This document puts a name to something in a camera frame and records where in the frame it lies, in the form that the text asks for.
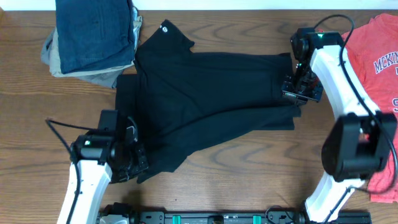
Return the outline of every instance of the wood grain surface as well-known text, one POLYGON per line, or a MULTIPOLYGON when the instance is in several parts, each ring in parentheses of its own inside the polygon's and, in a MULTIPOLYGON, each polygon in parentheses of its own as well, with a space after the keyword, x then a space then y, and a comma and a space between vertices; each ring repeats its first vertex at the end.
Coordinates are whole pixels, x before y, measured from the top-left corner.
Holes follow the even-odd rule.
MULTIPOLYGON (((191 40, 194 52, 290 52, 298 27, 343 13, 366 24, 381 11, 140 11, 141 41, 164 19, 191 40)), ((5 12, 0 29, 0 223, 55 223, 68 182, 69 156, 46 127, 47 117, 95 127, 102 109, 114 108, 115 91, 74 78, 54 78, 40 62, 55 12, 5 12)), ((349 29, 332 19, 324 30, 349 29)), ((253 131, 198 151, 174 173, 143 184, 110 185, 103 206, 128 202, 138 210, 264 211, 298 207, 322 175, 320 148, 333 126, 326 97, 302 108, 295 131, 253 131)), ((60 128, 68 142, 81 132, 60 128)), ((374 223, 397 223, 398 205, 371 203, 356 192, 345 208, 369 210, 374 223)))

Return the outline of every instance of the stack of folded clothes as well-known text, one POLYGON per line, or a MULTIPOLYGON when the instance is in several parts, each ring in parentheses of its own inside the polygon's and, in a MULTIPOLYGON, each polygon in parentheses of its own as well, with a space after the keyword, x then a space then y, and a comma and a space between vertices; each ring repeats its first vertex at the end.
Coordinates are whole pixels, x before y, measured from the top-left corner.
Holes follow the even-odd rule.
POLYGON ((142 17, 131 0, 56 0, 57 26, 41 60, 55 77, 77 77, 115 88, 133 66, 142 17))

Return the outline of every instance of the blue jeans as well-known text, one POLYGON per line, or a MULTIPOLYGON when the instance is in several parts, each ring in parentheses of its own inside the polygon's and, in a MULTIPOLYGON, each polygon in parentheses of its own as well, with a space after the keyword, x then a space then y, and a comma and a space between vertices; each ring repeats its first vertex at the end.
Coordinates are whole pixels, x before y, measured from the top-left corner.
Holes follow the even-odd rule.
POLYGON ((56 0, 62 73, 130 64, 131 4, 131 0, 56 0))

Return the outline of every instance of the black shirt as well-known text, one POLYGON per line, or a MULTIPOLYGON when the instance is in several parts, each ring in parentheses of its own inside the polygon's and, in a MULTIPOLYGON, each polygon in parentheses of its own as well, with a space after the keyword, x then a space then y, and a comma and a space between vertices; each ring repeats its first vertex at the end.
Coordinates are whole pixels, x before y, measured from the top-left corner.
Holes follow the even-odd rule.
POLYGON ((116 109, 136 121, 147 152, 139 183, 252 130, 294 129, 300 116, 281 95, 289 54, 192 53, 193 45, 165 20, 138 48, 138 74, 118 78, 116 109))

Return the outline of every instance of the wire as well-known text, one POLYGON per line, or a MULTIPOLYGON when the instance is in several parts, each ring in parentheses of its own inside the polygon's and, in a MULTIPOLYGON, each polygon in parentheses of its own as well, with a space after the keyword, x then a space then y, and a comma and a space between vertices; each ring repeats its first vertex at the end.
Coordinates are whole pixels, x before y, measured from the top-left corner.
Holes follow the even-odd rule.
POLYGON ((136 142, 136 141, 138 141, 138 127, 137 127, 137 124, 136 124, 136 122, 133 120, 133 118, 132 117, 130 117, 130 116, 128 116, 127 117, 127 119, 132 123, 132 125, 133 126, 130 126, 130 127, 133 127, 133 138, 134 138, 134 141, 136 142))
POLYGON ((59 121, 53 121, 51 119, 46 119, 46 122, 50 121, 51 123, 57 124, 57 125, 61 125, 67 128, 76 128, 76 129, 82 129, 82 130, 87 130, 87 131, 96 131, 98 129, 96 128, 86 128, 86 127, 81 127, 81 126, 76 126, 76 125, 72 125, 72 124, 65 124, 65 123, 61 123, 59 121))
POLYGON ((58 122, 58 121, 52 121, 50 119, 46 119, 45 122, 47 123, 47 125, 49 126, 51 131, 62 142, 63 146, 65 146, 65 148, 67 149, 67 151, 68 151, 68 153, 70 155, 70 160, 72 161, 73 165, 75 166, 75 170, 76 170, 76 191, 75 191, 75 197, 73 198, 72 206, 70 207, 70 211, 69 211, 69 215, 68 215, 68 219, 67 219, 67 224, 69 224, 71 219, 72 219, 73 211, 75 210, 77 199, 78 199, 79 194, 80 194, 80 172, 79 172, 79 167, 77 165, 78 159, 77 159, 76 152, 72 151, 70 149, 70 147, 68 146, 66 140, 64 140, 64 138, 60 135, 60 133, 52 125, 52 123, 58 124, 58 125, 61 125, 61 126, 65 126, 65 127, 69 127, 69 128, 77 128, 77 129, 84 129, 84 130, 94 130, 94 129, 74 126, 74 125, 70 125, 70 124, 64 124, 64 123, 61 123, 61 122, 58 122))
POLYGON ((353 92, 354 92, 355 96, 357 97, 359 103, 360 103, 360 104, 363 106, 363 108, 369 113, 369 116, 372 118, 372 120, 375 122, 375 124, 379 127, 380 132, 383 134, 384 138, 386 139, 386 141, 387 141, 387 143, 388 143, 388 145, 389 145, 389 147, 390 147, 390 150, 391 150, 391 153, 392 153, 392 158, 393 158, 393 161, 394 161, 394 177, 392 178, 392 181, 391 181, 390 185, 389 185, 387 188, 385 188, 384 190, 378 191, 378 192, 377 192, 377 191, 370 191, 370 190, 362 189, 362 188, 358 188, 358 187, 348 187, 348 188, 346 189, 346 191, 344 192, 343 196, 341 196, 341 198, 339 199, 339 201, 337 201, 337 204, 335 205, 335 207, 333 207, 333 209, 330 211, 330 213, 329 213, 329 215, 327 216, 326 220, 323 222, 324 224, 325 224, 325 223, 328 223, 329 218, 332 216, 332 214, 335 212, 335 210, 340 206, 340 204, 342 203, 342 201, 344 200, 344 198, 347 196, 347 194, 348 194, 351 190, 356 189, 356 190, 358 190, 358 191, 366 192, 366 193, 368 193, 368 194, 384 194, 384 193, 390 191, 391 189, 393 189, 393 188, 395 187, 396 182, 397 182, 397 179, 398 179, 398 161, 397 161, 397 153, 396 153, 394 144, 393 144, 393 142, 392 142, 392 139, 391 139, 391 137, 389 136, 389 134, 387 133, 387 130, 383 127, 383 125, 381 124, 381 122, 380 122, 380 121, 378 120, 378 118, 375 116, 375 114, 374 114, 374 113, 369 109, 369 107, 366 105, 366 103, 365 103, 364 100, 362 99, 362 96, 358 93, 357 89, 355 88, 353 82, 351 81, 351 79, 350 79, 350 77, 349 77, 349 75, 348 75, 347 69, 346 69, 346 67, 345 67, 345 62, 343 61, 343 52, 344 52, 345 46, 346 46, 346 44, 347 44, 349 38, 351 37, 351 34, 352 34, 353 31, 354 31, 354 27, 355 27, 354 21, 352 20, 352 18, 350 18, 350 17, 348 17, 348 16, 346 16, 346 15, 334 14, 334 15, 328 16, 328 17, 322 19, 321 21, 319 21, 319 22, 314 26, 314 29, 316 29, 322 22, 325 22, 326 20, 328 20, 328 19, 330 19, 330 18, 332 18, 332 17, 343 17, 343 18, 349 20, 350 23, 351 23, 351 30, 349 31, 346 40, 344 41, 343 45, 341 46, 340 53, 339 53, 339 61, 340 61, 341 69, 343 70, 343 73, 344 73, 344 75, 345 75, 345 77, 346 77, 346 79, 347 79, 347 82, 348 82, 348 84, 350 85, 351 89, 353 90, 353 92))
MULTIPOLYGON (((272 209, 272 208, 282 208, 282 209, 283 209, 283 207, 280 206, 280 205, 273 205, 273 206, 269 207, 269 208, 266 210, 265 216, 266 216, 268 222, 270 222, 271 224, 275 224, 273 221, 269 220, 269 218, 268 218, 268 211, 269 211, 270 209, 272 209)), ((287 217, 291 220, 290 223, 294 223, 294 219, 287 213, 287 211, 285 210, 284 212, 286 213, 287 217)))

